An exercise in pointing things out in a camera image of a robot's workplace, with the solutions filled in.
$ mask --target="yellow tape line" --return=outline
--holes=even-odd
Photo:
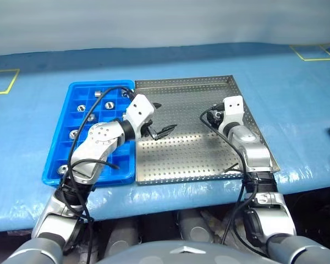
[[[18,74],[20,72],[20,69],[0,70],[0,73],[7,73],[7,72],[16,72],[16,73],[15,73],[15,76],[13,76],[12,81],[10,82],[9,86],[7,87],[7,89],[5,91],[0,91],[0,95],[7,95],[10,92],[13,84],[15,83],[15,81],[17,79],[17,76],[18,76]]]
[[[322,45],[290,45],[289,47],[297,54],[297,56],[302,61],[305,61],[305,62],[330,61],[330,58],[305,59],[298,51],[296,51],[294,49],[294,47],[311,47],[311,46],[315,46],[315,47],[321,48],[323,51],[325,51],[330,56],[330,52],[328,52]]]

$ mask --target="metal nut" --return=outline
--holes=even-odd
[[[65,172],[68,171],[67,165],[61,165],[58,169],[57,169],[57,173],[60,175],[64,175]]]
[[[115,104],[113,102],[106,102],[105,103],[105,108],[108,110],[111,110],[115,107]]]
[[[93,122],[95,120],[95,114],[90,114],[87,118],[88,122]]]
[[[72,130],[71,132],[70,132],[70,134],[68,135],[68,137],[70,138],[70,139],[75,139],[76,138],[76,135],[77,135],[77,129],[74,129],[74,130]]]
[[[84,112],[85,109],[86,109],[86,106],[84,104],[81,104],[81,105],[77,106],[77,111],[78,112]]]
[[[128,97],[128,93],[126,91],[122,91],[121,96],[122,97]]]
[[[100,97],[101,96],[101,91],[95,91],[94,96],[97,97],[97,98]]]

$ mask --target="stainless steel tray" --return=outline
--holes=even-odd
[[[136,93],[162,104],[153,118],[156,130],[170,124],[178,125],[164,139],[153,141],[146,137],[137,143],[138,184],[241,178],[239,173],[223,173],[238,162],[236,154],[199,120],[199,115],[213,104],[221,103],[227,96],[241,95],[231,75],[140,80],[136,81]],[[261,136],[245,102],[244,111],[244,124]],[[273,170],[279,171],[272,154],[271,157]]]

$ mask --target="blue table surface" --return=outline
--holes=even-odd
[[[232,74],[281,167],[280,191],[330,186],[330,61],[304,62],[289,46],[239,43],[0,56],[0,70],[13,68],[18,78],[0,95],[0,231],[32,228],[53,191],[41,175],[74,81]],[[97,189],[88,207],[97,220],[119,218],[227,204],[239,189],[239,180],[131,184]]]

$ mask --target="blue plastic tray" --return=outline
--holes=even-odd
[[[78,129],[83,118],[97,100],[94,92],[98,90],[105,91],[107,88],[115,86],[134,89],[134,83],[130,80],[74,82],[70,84],[44,167],[42,180],[45,184],[51,186],[59,184],[62,176],[57,173],[57,169],[67,163],[68,153],[72,145],[69,133],[74,129]],[[115,107],[110,110],[105,109],[104,105],[106,102],[113,102]],[[87,132],[93,124],[108,122],[114,118],[122,119],[122,114],[129,103],[130,100],[127,97],[122,97],[121,89],[108,93],[93,112],[96,119],[93,122],[87,122],[84,126],[77,146],[86,139]],[[86,106],[84,112],[77,111],[79,105]],[[120,169],[110,169],[105,166],[96,185],[106,186],[132,183],[135,179],[135,142],[129,141],[118,147],[108,157],[108,161],[118,165]]]

